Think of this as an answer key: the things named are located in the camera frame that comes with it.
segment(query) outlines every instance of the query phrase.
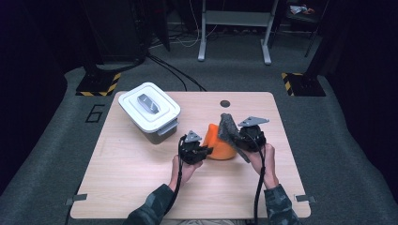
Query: table leg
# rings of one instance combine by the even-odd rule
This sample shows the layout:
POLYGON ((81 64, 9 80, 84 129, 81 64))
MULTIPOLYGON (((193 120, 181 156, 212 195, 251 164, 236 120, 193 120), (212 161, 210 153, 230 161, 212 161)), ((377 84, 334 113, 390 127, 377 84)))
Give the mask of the table leg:
POLYGON ((274 3, 272 5, 272 10, 269 15, 266 35, 264 36, 264 39, 261 39, 261 49, 263 50, 264 63, 266 65, 271 65, 271 57, 269 56, 269 49, 268 49, 268 40, 269 40, 269 34, 271 33, 272 30, 272 24, 275 18, 275 11, 277 6, 278 6, 278 0, 274 0, 274 3))
POLYGON ((198 61, 205 61, 206 53, 206 0, 202 4, 202 39, 200 41, 198 61))

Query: wooden table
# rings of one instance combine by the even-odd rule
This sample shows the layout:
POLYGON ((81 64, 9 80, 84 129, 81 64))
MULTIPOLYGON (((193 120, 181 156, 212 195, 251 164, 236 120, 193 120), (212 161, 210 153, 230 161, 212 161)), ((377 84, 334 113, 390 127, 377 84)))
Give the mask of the wooden table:
MULTIPOLYGON (((166 92, 180 107, 177 132, 160 144, 152 144, 118 104, 116 93, 75 202, 73 218, 126 218, 161 184, 170 181, 172 158, 178 140, 190 130, 203 139, 209 124, 218 125, 222 113, 231 113, 236 124, 249 116, 269 119, 261 124, 268 143, 276 148, 276 173, 300 218, 311 214, 274 97, 266 92, 166 92), (231 105, 224 108, 222 100, 231 105)), ((169 219, 253 218, 258 174, 237 154, 229 160, 206 159, 178 192, 169 219)), ((264 192, 258 216, 266 218, 264 192)))

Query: white plastic container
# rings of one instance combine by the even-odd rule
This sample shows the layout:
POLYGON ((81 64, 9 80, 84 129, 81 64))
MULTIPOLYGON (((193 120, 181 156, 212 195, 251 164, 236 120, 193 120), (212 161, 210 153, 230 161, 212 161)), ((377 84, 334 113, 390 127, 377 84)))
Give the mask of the white plastic container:
POLYGON ((154 144, 176 132, 181 108, 152 82, 145 82, 121 95, 119 104, 154 144))

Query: black cord on floor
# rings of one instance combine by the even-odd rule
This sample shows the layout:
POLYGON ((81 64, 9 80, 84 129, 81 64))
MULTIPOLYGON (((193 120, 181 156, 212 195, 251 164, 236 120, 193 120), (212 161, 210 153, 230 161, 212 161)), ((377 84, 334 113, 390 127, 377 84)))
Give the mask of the black cord on floor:
POLYGON ((159 64, 160 66, 162 66, 162 67, 166 68, 167 70, 169 70, 169 71, 170 71, 171 73, 173 73, 179 80, 181 80, 181 82, 182 82, 183 85, 184 85, 185 91, 187 91, 187 86, 186 86, 186 84, 184 83, 184 81, 183 81, 177 74, 175 74, 175 73, 172 71, 172 69, 175 70, 175 71, 177 71, 178 73, 180 73, 180 74, 183 75, 184 77, 186 77, 188 80, 190 80, 190 81, 193 82, 194 84, 196 84, 196 85, 199 87, 199 90, 200 90, 200 91, 207 91, 207 90, 205 89, 205 87, 203 87, 203 86, 202 86, 199 82, 197 82, 194 78, 192 78, 191 76, 189 76, 189 75, 187 75, 186 73, 182 72, 181 70, 177 69, 176 67, 173 67, 172 65, 170 65, 170 64, 168 64, 168 63, 166 63, 166 62, 164 62, 163 60, 161 60, 161 59, 158 58, 157 56, 148 53, 148 54, 147 54, 147 57, 148 57, 149 59, 151 59, 152 61, 154 61, 155 63, 159 64))

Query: container handle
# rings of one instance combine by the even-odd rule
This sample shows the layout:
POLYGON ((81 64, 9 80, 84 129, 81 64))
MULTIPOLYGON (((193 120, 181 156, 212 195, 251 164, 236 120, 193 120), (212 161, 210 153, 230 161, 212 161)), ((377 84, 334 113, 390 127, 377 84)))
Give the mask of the container handle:
POLYGON ((138 98, 138 102, 146 109, 147 112, 156 114, 159 112, 159 107, 155 101, 153 101, 149 96, 146 94, 142 94, 138 98))
POLYGON ((167 133, 170 129, 176 127, 178 125, 177 120, 173 120, 171 123, 167 124, 165 127, 160 128, 157 133, 159 136, 167 133))

